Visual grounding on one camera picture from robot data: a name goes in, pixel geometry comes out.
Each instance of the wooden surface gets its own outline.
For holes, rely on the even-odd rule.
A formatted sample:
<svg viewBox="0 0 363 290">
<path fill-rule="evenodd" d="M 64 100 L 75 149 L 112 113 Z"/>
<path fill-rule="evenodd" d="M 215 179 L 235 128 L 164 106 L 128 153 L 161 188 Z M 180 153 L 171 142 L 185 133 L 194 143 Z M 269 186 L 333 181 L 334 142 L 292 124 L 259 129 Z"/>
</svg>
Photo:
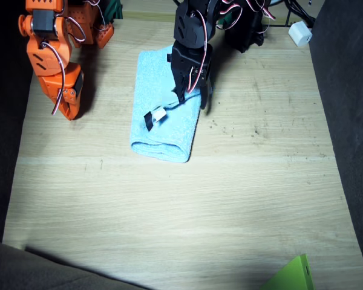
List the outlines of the wooden surface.
<svg viewBox="0 0 363 290">
<path fill-rule="evenodd" d="M 152 21 L 175 21 L 176 5 L 172 0 L 121 0 L 123 4 L 124 19 L 141 19 Z M 309 15 L 317 17 L 324 0 L 313 0 L 312 5 L 308 5 L 309 0 L 298 0 L 302 8 Z M 288 9 L 285 3 L 280 3 L 269 8 L 269 11 L 276 17 L 276 21 L 271 21 L 272 25 L 285 25 L 288 15 Z M 300 21 L 301 19 L 294 15 L 290 16 L 289 23 Z"/>
<path fill-rule="evenodd" d="M 137 57 L 171 45 L 173 24 L 115 26 L 89 63 L 74 51 L 83 100 L 96 88 L 81 119 L 52 117 L 33 79 L 4 242 L 152 289 L 258 289 L 307 253 L 317 289 L 363 289 L 308 46 L 273 28 L 217 53 L 211 112 L 173 164 L 129 148 Z"/>
</svg>

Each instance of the white plug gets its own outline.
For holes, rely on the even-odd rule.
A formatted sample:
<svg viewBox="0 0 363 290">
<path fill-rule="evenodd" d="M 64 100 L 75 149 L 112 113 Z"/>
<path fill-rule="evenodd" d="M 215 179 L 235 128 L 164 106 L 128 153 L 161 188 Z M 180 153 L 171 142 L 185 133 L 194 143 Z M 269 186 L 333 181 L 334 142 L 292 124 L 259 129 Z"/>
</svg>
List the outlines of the white plug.
<svg viewBox="0 0 363 290">
<path fill-rule="evenodd" d="M 301 47 L 310 41 L 312 38 L 312 32 L 310 32 L 309 28 L 303 21 L 300 21 L 294 23 L 289 28 L 289 36 L 298 47 Z"/>
</svg>

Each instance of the green object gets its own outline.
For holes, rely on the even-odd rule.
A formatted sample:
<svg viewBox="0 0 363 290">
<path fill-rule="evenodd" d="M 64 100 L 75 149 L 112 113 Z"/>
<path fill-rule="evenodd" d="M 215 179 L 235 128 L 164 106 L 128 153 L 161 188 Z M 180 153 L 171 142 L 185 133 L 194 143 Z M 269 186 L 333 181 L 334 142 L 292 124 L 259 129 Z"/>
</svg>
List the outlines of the green object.
<svg viewBox="0 0 363 290">
<path fill-rule="evenodd" d="M 306 254 L 295 257 L 279 270 L 261 290 L 314 290 L 312 273 Z"/>
<path fill-rule="evenodd" d="M 111 0 L 104 12 L 105 22 L 109 23 L 113 19 L 122 19 L 122 5 L 120 0 Z"/>
<path fill-rule="evenodd" d="M 220 19 L 218 21 L 219 25 L 222 25 L 223 27 L 229 26 L 231 23 L 233 23 L 233 17 L 232 13 L 228 13 L 224 18 Z"/>
</svg>

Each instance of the folded towel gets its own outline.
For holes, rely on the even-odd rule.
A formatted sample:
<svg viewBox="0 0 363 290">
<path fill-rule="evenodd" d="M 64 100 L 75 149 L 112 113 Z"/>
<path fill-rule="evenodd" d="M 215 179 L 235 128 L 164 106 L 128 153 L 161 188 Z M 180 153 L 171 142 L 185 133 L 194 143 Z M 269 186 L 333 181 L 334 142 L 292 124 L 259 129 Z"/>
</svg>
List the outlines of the folded towel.
<svg viewBox="0 0 363 290">
<path fill-rule="evenodd" d="M 131 148 L 136 153 L 173 162 L 187 162 L 200 112 L 199 90 L 178 103 L 167 54 L 172 47 L 140 53 L 131 126 Z M 163 107 L 166 116 L 148 132 L 144 116 Z"/>
</svg>

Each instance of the small white object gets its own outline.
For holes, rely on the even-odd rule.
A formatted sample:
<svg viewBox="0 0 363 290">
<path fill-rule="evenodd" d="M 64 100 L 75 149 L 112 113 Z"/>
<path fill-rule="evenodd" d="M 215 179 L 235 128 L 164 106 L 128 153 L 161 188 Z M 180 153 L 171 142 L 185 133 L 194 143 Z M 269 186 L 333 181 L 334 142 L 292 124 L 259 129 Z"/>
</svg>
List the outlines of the small white object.
<svg viewBox="0 0 363 290">
<path fill-rule="evenodd" d="M 309 28 L 303 21 L 300 21 L 294 23 L 289 28 L 289 36 L 298 47 L 301 47 L 310 41 L 312 38 L 312 32 L 310 32 Z"/>
<path fill-rule="evenodd" d="M 162 118 L 166 116 L 167 112 L 164 110 L 163 107 L 158 108 L 155 112 L 152 113 L 152 119 L 154 120 L 153 123 L 159 122 Z"/>
</svg>

